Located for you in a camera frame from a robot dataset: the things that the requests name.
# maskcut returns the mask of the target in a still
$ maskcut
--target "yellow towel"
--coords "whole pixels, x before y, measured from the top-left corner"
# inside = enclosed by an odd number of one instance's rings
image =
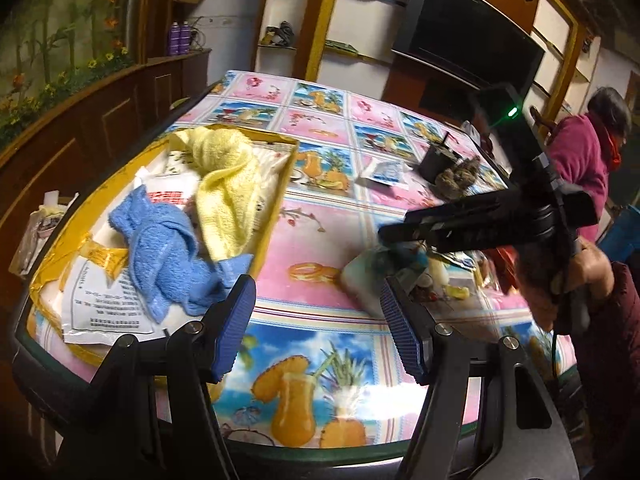
[[[209,256],[215,262],[238,256],[252,234],[260,193],[260,171],[251,141],[239,130],[204,126],[173,135],[205,174],[196,192],[196,206]]]

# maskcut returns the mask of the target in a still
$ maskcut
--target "wooden cabinet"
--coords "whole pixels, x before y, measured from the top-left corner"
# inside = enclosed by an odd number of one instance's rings
[[[2,307],[11,310],[20,297],[24,282],[8,266],[44,193],[83,192],[144,131],[164,120],[175,100],[204,90],[208,56],[207,50],[160,58],[113,74],[50,110],[0,153]]]

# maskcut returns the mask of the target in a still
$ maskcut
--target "blue towel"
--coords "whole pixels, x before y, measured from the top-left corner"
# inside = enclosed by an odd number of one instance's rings
[[[134,189],[109,214],[109,224],[129,245],[129,275],[160,323],[172,303],[190,316],[200,316],[224,300],[236,279],[249,269],[252,254],[220,262],[197,256],[198,242],[188,216],[167,203],[152,203],[146,187]]]

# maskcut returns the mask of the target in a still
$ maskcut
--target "plastic container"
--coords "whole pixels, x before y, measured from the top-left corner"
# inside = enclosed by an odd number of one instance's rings
[[[612,262],[625,262],[631,253],[640,249],[640,210],[626,206],[598,247]]]
[[[180,25],[173,22],[169,29],[169,38],[167,44],[167,54],[169,56],[177,56],[180,53]]]
[[[445,145],[445,141],[449,137],[447,134],[442,142],[439,144],[432,144],[427,153],[425,153],[420,166],[418,166],[418,174],[429,182],[435,184],[436,177],[444,170],[448,170],[455,166],[460,156],[451,151],[448,146]]]
[[[188,54],[191,46],[191,25],[184,22],[180,26],[180,43],[178,45],[179,54]]]

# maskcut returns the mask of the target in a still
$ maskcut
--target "pink jacket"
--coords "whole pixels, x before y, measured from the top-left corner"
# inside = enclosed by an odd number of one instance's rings
[[[596,129],[603,128],[588,114],[564,118],[556,127],[554,140],[546,152],[562,178],[590,193],[600,218],[609,195],[608,152],[601,147],[600,137],[608,134],[606,130],[598,134]],[[594,242],[598,226],[583,227],[579,233]]]

